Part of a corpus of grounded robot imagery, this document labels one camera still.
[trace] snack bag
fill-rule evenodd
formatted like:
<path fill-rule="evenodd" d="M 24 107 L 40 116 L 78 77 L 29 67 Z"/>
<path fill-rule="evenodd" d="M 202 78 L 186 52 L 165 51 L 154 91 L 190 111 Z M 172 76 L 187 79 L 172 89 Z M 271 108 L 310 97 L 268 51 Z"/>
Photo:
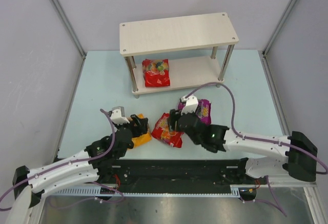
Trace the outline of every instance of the snack bag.
<path fill-rule="evenodd" d="M 155 128 L 152 132 L 152 136 L 160 140 L 169 146 L 181 148 L 182 147 L 182 139 L 181 136 L 183 135 L 182 132 L 171 132 L 169 131 L 169 124 L 168 124 L 169 114 L 164 113 L 162 117 L 157 121 Z"/>
<path fill-rule="evenodd" d="M 182 110 L 185 104 L 179 103 L 178 110 Z M 206 125 L 211 124 L 211 103 L 207 99 L 198 100 L 198 106 L 196 109 L 196 115 L 200 118 L 200 121 Z"/>
<path fill-rule="evenodd" d="M 138 114 L 137 115 L 139 118 L 143 118 L 144 115 L 143 114 Z M 148 124 L 148 131 L 147 133 L 143 134 L 142 136 L 139 136 L 138 138 L 132 138 L 132 142 L 134 144 L 133 148 L 136 148 L 138 146 L 141 146 L 149 141 L 152 140 L 152 136 L 150 135 L 150 128 L 149 128 L 149 124 Z"/>
<path fill-rule="evenodd" d="M 142 61 L 143 77 L 146 87 L 168 87 L 170 85 L 169 60 Z"/>

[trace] shelf bottom board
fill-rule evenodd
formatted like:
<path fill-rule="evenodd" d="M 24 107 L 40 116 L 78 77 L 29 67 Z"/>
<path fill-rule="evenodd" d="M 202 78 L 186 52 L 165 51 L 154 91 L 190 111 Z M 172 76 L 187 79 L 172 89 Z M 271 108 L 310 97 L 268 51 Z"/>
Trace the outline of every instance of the shelf bottom board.
<path fill-rule="evenodd" d="M 164 92 L 184 88 L 199 87 L 208 82 L 219 82 L 220 66 L 218 59 L 211 59 L 210 56 L 191 57 L 169 61 L 169 87 L 145 87 L 142 64 L 136 64 L 133 70 L 138 91 L 134 95 Z"/>

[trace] purple snack bag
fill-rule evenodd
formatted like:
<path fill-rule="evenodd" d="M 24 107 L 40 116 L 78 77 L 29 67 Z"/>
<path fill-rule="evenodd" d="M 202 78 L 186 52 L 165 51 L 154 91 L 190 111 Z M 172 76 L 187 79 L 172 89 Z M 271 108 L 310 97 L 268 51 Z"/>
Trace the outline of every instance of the purple snack bag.
<path fill-rule="evenodd" d="M 178 110 L 182 110 L 185 104 L 179 102 Z M 206 125 L 211 124 L 211 103 L 207 99 L 198 100 L 198 107 L 196 109 L 196 115 L 200 118 L 200 121 Z"/>

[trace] metal floor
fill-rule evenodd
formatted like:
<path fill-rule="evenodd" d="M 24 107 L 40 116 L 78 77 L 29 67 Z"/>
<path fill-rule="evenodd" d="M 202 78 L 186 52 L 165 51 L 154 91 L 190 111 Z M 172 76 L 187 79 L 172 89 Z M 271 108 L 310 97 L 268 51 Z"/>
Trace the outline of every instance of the metal floor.
<path fill-rule="evenodd" d="M 93 200 L 66 210 L 56 210 L 47 203 L 41 224 L 184 224 L 184 223 L 314 223 L 303 188 L 275 188 L 284 217 L 264 203 L 245 203 L 237 198 L 213 197 L 129 197 L 122 203 L 108 204 Z M 52 196 L 51 202 L 63 207 L 82 197 Z M 258 189 L 257 199 L 273 202 L 268 188 Z"/>

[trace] wooden shelf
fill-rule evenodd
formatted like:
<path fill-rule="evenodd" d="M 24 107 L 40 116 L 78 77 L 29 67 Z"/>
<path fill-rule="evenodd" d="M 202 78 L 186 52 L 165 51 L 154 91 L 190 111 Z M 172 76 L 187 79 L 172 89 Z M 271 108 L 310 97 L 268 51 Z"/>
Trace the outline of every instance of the wooden shelf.
<path fill-rule="evenodd" d="M 137 56 L 234 45 L 239 42 L 225 12 L 182 16 L 119 25 L 120 53 Z"/>
<path fill-rule="evenodd" d="M 150 88 L 145 87 L 142 65 L 137 64 L 136 66 L 133 72 L 138 91 L 132 91 L 135 95 L 199 87 L 207 82 L 218 82 L 217 77 L 220 72 L 218 60 L 211 59 L 209 56 L 171 60 L 169 61 L 171 85 L 169 87 Z"/>

